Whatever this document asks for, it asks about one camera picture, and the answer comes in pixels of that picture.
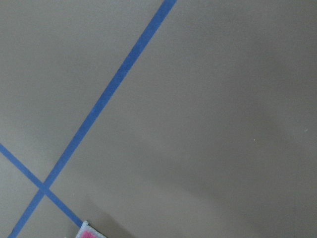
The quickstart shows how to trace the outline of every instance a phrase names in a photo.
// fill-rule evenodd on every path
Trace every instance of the blue tape strip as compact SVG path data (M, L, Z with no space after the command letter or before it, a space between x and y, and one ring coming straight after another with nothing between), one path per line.
M36 196L36 200L42 199L45 194L62 212L65 213L66 216L68 216L78 227L81 227L83 222L52 191L44 186L44 184L2 144L0 144L0 152L41 190L41 193ZM31 207L26 212L32 213L35 208L36 207Z
M157 31L161 23L164 21L165 17L169 13L169 11L172 9L174 4L176 3L176 0L165 0L159 9L157 10L156 14L154 17L151 19L149 24L147 25L146 29L138 39L138 41L135 43L133 46L132 50L130 51L129 55L125 58L123 61L122 65L118 69L117 73L114 75L110 83L108 84L107 88L104 90L92 110L89 112L88 116L82 123L82 125L79 127L78 131L68 144L67 148L65 151L62 153L61 157L59 158L58 162L55 164L54 168L46 178L44 185L47 186L48 188L53 184L61 170L64 168L66 165L67 161L71 157L71 155L74 153L90 127L93 125L103 108L106 106L116 89L119 87L135 61L138 59L140 56L141 52L144 50L154 33ZM15 225L13 232L14 235L10 235L10 238L15 238L18 233L21 231L29 217L31 216L32 210L31 208L36 207L43 196L41 195L42 192L39 190L35 197L32 199L31 203L28 205L27 209L21 216L20 220L18 223Z

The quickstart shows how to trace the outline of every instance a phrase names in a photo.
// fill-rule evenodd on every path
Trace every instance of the thick blue line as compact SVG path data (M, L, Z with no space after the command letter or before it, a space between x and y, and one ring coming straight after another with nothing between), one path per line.
M67 161L76 150L77 146L80 144L80 142L82 141L82 139L84 138L84 136L86 135L90 127L93 125L93 123L95 122L95 120L97 119L101 111L103 110L103 108L106 106L106 104L108 103L108 101L110 100L114 92L116 91L116 89L119 87L119 85L121 84L121 82L123 81L127 73L129 72L129 70L131 69L135 61L138 59L141 52L144 50L144 48L146 47L146 45L148 44L148 42L150 41L154 33L157 31L161 23L164 21L165 17L167 16L167 14L172 9L175 3L176 3L176 0L165 0L161 4L161 6L157 10L154 17L149 22L149 24L147 25L142 35L133 46L131 52L125 58L122 65L118 69L117 73L114 75L114 77L108 84L107 88L101 94L100 98L98 99L98 101L96 102L92 110L89 112L86 119L81 124L78 131L76 132L76 134L74 135L70 143L68 144L67 148L62 153L61 157L55 164L54 168L52 169L52 171L46 178L44 185L47 186L47 188L49 188L53 184L53 182L59 175L60 171L64 168ZM36 193L35 197L33 198L31 203L29 204L29 206L27 207L27 209L21 216L20 220L15 225L13 229L13 232L15 235L11 234L9 236L10 238L16 238L18 233L21 231L26 221L29 219L32 212L34 211L34 209L32 210L31 208L33 207L35 208L40 203L41 199L43 198L43 195L41 194L42 192L40 190Z
M60 210L62 210L62 212L65 213L66 216L68 216L78 227L81 227L83 222L2 144L0 144L0 152L41 190L41 196L39 195L37 199L42 199L44 193Z

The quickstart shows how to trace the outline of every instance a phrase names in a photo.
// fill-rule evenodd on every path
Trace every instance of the gray floor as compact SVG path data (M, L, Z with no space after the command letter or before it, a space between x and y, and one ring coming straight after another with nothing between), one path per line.
M160 0L0 2L0 143L42 181ZM317 237L317 3L179 0L51 190L109 238ZM0 155L0 236L37 191ZM20 238L72 238L44 198Z

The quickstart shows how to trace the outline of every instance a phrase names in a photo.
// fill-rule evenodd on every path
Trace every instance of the floor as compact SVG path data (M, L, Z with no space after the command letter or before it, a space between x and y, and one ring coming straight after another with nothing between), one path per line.
M317 237L312 0L177 1L46 184L161 4L0 2L0 237L75 237L52 196L108 238Z

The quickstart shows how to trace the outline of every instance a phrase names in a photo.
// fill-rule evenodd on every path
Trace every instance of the blue line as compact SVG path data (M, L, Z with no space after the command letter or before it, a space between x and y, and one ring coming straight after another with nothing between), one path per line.
M2 144L0 144L0 152L41 190L41 196L38 195L37 199L42 199L44 193L62 212L65 213L66 216L68 216L78 227L81 227L83 222Z
M116 89L119 87L135 61L140 56L141 52L144 50L154 33L157 31L161 23L164 21L165 17L169 13L169 11L172 9L174 4L176 3L176 0L165 0L157 12L155 13L154 17L151 19L147 27L145 28L144 32L140 36L140 38L137 40L135 45L133 46L131 52L128 54L128 56L123 61L122 65L118 69L117 73L114 75L110 83L108 84L107 88L104 90L104 92L101 94L100 98L92 108L92 110L87 115L84 122L79 127L78 131L66 147L65 151L62 153L61 157L55 164L54 168L46 178L44 185L49 188L61 170L66 165L67 161L71 157L71 155L74 153L82 139L87 134L90 127L93 125L103 108L106 106ZM41 195L42 192L38 191L35 195L35 197L32 199L31 203L28 205L27 209L21 216L19 222L15 225L13 231L16 231L15 235L10 235L10 238L15 238L17 234L21 231L29 217L31 216L33 210L31 208L35 208L43 198L43 195Z

